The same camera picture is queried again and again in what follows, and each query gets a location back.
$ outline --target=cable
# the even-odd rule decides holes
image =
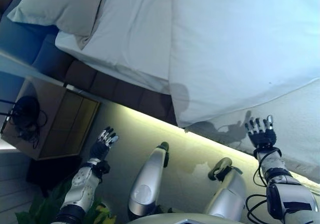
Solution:
[[[18,138],[22,138],[26,142],[32,144],[32,148],[36,149],[39,145],[40,138],[40,129],[44,127],[48,122],[48,115],[43,111],[40,112],[44,115],[45,121],[42,125],[39,125],[37,121],[31,123],[29,126],[19,126],[17,124],[11,123],[11,118],[9,119],[9,123],[16,126],[17,130],[20,132]]]
[[[249,221],[251,221],[252,223],[254,223],[254,224],[269,224],[268,222],[265,222],[265,221],[263,221],[263,220],[260,220],[259,218],[257,218],[254,214],[253,214],[253,211],[255,210],[255,209],[257,209],[259,206],[261,206],[262,204],[264,204],[264,203],[266,203],[267,202],[267,200],[265,199],[265,200],[263,200],[263,201],[260,201],[258,204],[256,204],[254,207],[252,207],[251,209],[249,209],[249,206],[248,206],[248,202],[249,202],[249,200],[251,199],[251,198],[253,198],[253,197],[264,197],[264,198],[266,198],[267,196],[266,195],[261,195],[261,194],[253,194],[253,195],[250,195],[250,196],[248,196],[247,198],[246,198],[246,200],[245,200],[245,207],[246,207],[246,209],[247,209],[247,211],[248,211],[248,213],[247,213],[247,218],[249,219]]]
[[[252,178],[253,183],[256,184],[257,186],[263,187],[263,188],[266,188],[266,187],[267,187],[267,183],[266,183],[265,180],[262,178],[261,166],[262,166],[263,161],[264,161],[269,155],[271,155],[272,153],[278,152],[278,151],[280,151],[280,149],[277,148],[277,147],[274,147],[274,149],[273,149],[272,151],[270,151],[270,152],[268,152],[266,155],[264,155],[264,157],[262,157],[262,159],[259,161],[259,166],[258,166],[258,168],[256,169],[256,171],[255,171],[255,173],[254,173],[254,175],[253,175],[253,178]],[[257,175],[257,172],[259,172],[259,177],[260,177],[260,180],[261,180],[261,182],[263,183],[263,185],[260,185],[260,184],[256,183],[255,177],[256,177],[256,175]]]
[[[47,115],[43,110],[40,110],[40,113],[42,113],[42,114],[44,115],[44,117],[45,117],[44,123],[43,123],[42,125],[39,125],[39,128],[42,128],[42,127],[44,127],[44,126],[47,124],[47,122],[48,122],[48,115]]]

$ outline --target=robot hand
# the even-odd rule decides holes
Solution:
[[[110,147],[119,139],[113,131],[114,129],[108,126],[100,133],[91,147],[90,159],[99,159],[100,161],[103,161],[106,158]]]
[[[247,129],[248,136],[255,148],[270,148],[276,143],[277,137],[273,129],[272,115],[268,115],[266,119],[263,119],[265,130],[261,127],[259,118],[256,118],[255,122],[250,120],[249,123],[250,127],[248,123],[246,123],[244,126]]]

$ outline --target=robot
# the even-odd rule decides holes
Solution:
[[[248,136],[255,147],[254,157],[259,161],[259,172],[263,187],[266,187],[268,213],[284,224],[320,224],[317,202],[312,193],[292,177],[281,151],[274,147],[277,137],[273,128],[273,117],[251,120],[245,124]],[[102,175],[109,172],[105,157],[110,147],[118,140],[113,129],[108,127],[99,135],[91,148],[90,159],[72,179],[72,186],[66,194],[60,212],[52,224],[81,224],[93,203],[94,192],[102,181]],[[221,181],[221,186],[208,204],[204,213],[175,213],[170,208],[164,213],[157,198],[159,195],[163,168],[168,165],[169,145],[163,142],[151,153],[141,168],[132,186],[128,201],[131,217],[129,224],[236,224],[241,218],[244,205],[248,218],[254,224],[265,224],[252,214],[258,205],[248,208],[246,186],[240,171],[232,167],[229,158],[223,158],[208,174],[212,180]]]

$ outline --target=black cable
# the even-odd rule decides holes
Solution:
[[[256,183],[255,177],[256,177],[257,173],[258,173],[258,169],[255,170],[255,173],[254,173],[254,175],[253,175],[253,177],[252,177],[253,183],[256,184],[256,185],[259,186],[259,187],[265,188],[266,186],[260,185],[260,184]]]
[[[265,222],[265,221],[257,218],[257,217],[252,213],[255,209],[257,209],[259,206],[261,206],[262,204],[264,204],[264,203],[266,203],[266,202],[267,202],[267,200],[262,200],[262,201],[260,201],[259,203],[257,203],[254,207],[252,207],[252,208],[248,211],[248,213],[247,213],[246,216],[247,216],[247,218],[248,218],[252,223],[254,223],[254,224],[269,224],[268,222]],[[258,222],[255,221],[255,220],[253,220],[253,219],[250,217],[250,215],[253,216]]]
[[[40,110],[40,113],[43,113],[43,115],[44,115],[44,117],[45,117],[44,123],[43,123],[42,125],[39,125],[39,128],[42,128],[42,127],[44,127],[44,126],[47,124],[47,122],[48,122],[48,115],[47,115],[43,110]]]
[[[268,152],[266,155],[264,155],[264,157],[262,157],[262,159],[259,161],[259,166],[258,166],[257,170],[255,171],[255,173],[254,173],[254,175],[253,175],[253,178],[252,178],[253,183],[256,184],[257,186],[263,187],[263,188],[266,188],[266,187],[267,187],[267,183],[266,183],[265,180],[262,178],[261,166],[262,166],[263,161],[264,161],[269,155],[271,155],[272,153],[278,152],[278,151],[280,151],[280,149],[277,148],[277,147],[274,147],[274,149],[273,149],[272,151],[270,151],[270,152]],[[263,183],[263,185],[260,185],[260,184],[256,183],[255,177],[256,177],[256,175],[257,175],[257,172],[259,172],[259,177],[260,177],[260,180],[261,180],[261,182]]]
[[[249,209],[249,206],[248,206],[248,202],[249,202],[249,200],[251,199],[251,198],[253,198],[253,197],[263,197],[263,198],[266,198],[267,196],[266,195],[261,195],[261,194],[253,194],[253,195],[250,195],[250,196],[248,196],[247,198],[246,198],[246,200],[245,200],[245,207],[246,207],[246,209],[247,209],[247,211],[248,211],[248,213],[247,213],[247,218],[249,219],[249,221],[251,221],[252,223],[254,223],[254,224],[269,224],[268,222],[265,222],[265,221],[263,221],[263,220],[260,220],[259,218],[257,218],[254,214],[253,214],[253,211],[256,209],[256,208],[258,208],[259,206],[261,206],[262,204],[264,204],[264,203],[266,203],[267,202],[267,200],[265,199],[265,200],[263,200],[263,201],[260,201],[258,204],[256,204],[254,207],[252,207],[251,209]]]

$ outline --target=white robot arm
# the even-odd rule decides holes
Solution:
[[[102,182],[102,175],[110,171],[105,158],[110,147],[119,139],[113,131],[113,128],[107,127],[96,139],[90,149],[90,159],[73,177],[71,188],[52,224],[82,223],[94,202],[95,191]]]
[[[248,136],[256,148],[255,158],[259,161],[262,182],[266,187],[267,210],[269,214],[285,224],[319,223],[318,205],[309,189],[301,185],[292,177],[285,162],[281,158],[281,151],[274,147],[277,137],[273,128],[273,117],[269,115],[263,120],[264,129],[259,119],[251,120],[245,127]]]

